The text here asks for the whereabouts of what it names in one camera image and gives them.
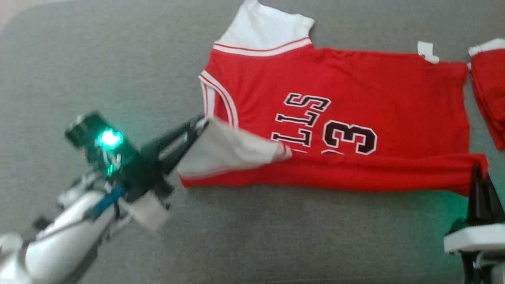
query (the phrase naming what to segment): folded red garment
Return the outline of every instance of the folded red garment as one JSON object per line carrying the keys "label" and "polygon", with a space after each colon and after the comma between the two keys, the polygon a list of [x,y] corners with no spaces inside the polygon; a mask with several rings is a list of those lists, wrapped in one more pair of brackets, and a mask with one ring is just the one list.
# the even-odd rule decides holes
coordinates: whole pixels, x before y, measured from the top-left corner
{"label": "folded red garment", "polygon": [[477,105],[496,148],[505,150],[505,40],[495,39],[469,52]]}

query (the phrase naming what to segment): basketball jersey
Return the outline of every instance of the basketball jersey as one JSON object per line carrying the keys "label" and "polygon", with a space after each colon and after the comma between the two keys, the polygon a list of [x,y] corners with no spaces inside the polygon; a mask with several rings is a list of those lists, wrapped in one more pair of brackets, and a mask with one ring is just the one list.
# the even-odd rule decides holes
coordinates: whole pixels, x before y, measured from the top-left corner
{"label": "basketball jersey", "polygon": [[210,124],[179,166],[184,186],[296,184],[452,190],[472,168],[465,63],[315,49],[313,19],[246,0],[199,79]]}

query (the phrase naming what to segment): gray fabric surface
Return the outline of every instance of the gray fabric surface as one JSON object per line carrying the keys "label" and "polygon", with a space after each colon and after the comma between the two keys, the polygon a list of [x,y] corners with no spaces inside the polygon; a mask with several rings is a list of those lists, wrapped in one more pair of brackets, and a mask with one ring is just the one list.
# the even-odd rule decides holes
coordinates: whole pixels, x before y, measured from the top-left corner
{"label": "gray fabric surface", "polygon": [[[499,0],[263,0],[316,20],[317,48],[416,52],[442,60],[505,36]],[[0,34],[0,228],[23,231],[86,165],[63,139],[78,114],[100,110],[137,145],[203,109],[196,79],[241,0],[77,0],[40,6]],[[498,153],[466,85],[472,152]],[[443,252],[467,200],[289,186],[185,190],[158,234],[131,225],[103,246],[82,283],[460,283]]]}

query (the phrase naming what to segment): red fabric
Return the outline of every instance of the red fabric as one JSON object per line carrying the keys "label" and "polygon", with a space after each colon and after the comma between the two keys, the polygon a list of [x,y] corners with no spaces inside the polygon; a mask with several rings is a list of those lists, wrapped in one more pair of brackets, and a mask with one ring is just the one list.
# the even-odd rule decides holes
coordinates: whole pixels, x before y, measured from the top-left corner
{"label": "red fabric", "polygon": [[475,99],[496,148],[505,150],[505,50],[472,57]]}
{"label": "red fabric", "polygon": [[[293,157],[249,171],[198,180],[182,179],[184,186],[301,184],[359,191],[452,190],[468,196],[472,168],[484,155],[469,154],[469,123],[464,108],[465,63],[432,64],[417,54],[315,50],[310,44],[280,55],[251,57],[213,50],[206,71],[230,93],[238,111],[238,127],[271,139],[274,133],[302,137],[312,133],[310,146],[282,140]],[[324,111],[286,104],[290,93],[331,100]],[[215,115],[228,120],[222,100]],[[309,119],[307,126],[285,117]],[[368,136],[328,146],[331,121],[357,126]],[[376,149],[366,137],[376,135]],[[332,150],[340,154],[321,154]]]}

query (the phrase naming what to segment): jersey lettering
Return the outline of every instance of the jersey lettering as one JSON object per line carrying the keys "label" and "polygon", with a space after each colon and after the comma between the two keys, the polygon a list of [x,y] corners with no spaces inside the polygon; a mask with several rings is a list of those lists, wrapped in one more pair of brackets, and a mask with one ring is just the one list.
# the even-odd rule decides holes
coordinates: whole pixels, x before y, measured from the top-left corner
{"label": "jersey lettering", "polygon": [[301,94],[299,93],[290,92],[287,95],[284,104],[287,106],[293,106],[297,108],[303,108],[311,104],[310,106],[311,109],[324,112],[331,104],[331,101],[327,98],[318,96],[305,95],[302,97]]}
{"label": "jersey lettering", "polygon": [[344,122],[329,120],[324,125],[323,140],[324,143],[333,148],[338,148],[339,141],[356,143],[356,137],[363,137],[363,142],[357,143],[356,153],[369,155],[377,149],[377,134],[368,128],[358,125],[349,125]]}
{"label": "jersey lettering", "polygon": [[302,144],[305,147],[310,147],[311,141],[312,141],[312,131],[306,130],[306,129],[299,129],[298,133],[301,134],[303,137],[302,138],[290,137],[290,136],[284,136],[279,133],[273,132],[272,133],[272,140],[293,142],[293,143]]}
{"label": "jersey lettering", "polygon": [[319,114],[315,113],[315,112],[311,112],[311,111],[306,111],[305,115],[309,118],[304,119],[304,118],[298,118],[298,117],[291,117],[291,116],[285,116],[281,113],[278,113],[275,120],[279,121],[279,122],[287,121],[287,122],[292,122],[292,123],[305,124],[308,127],[313,127],[314,124],[316,124]]}

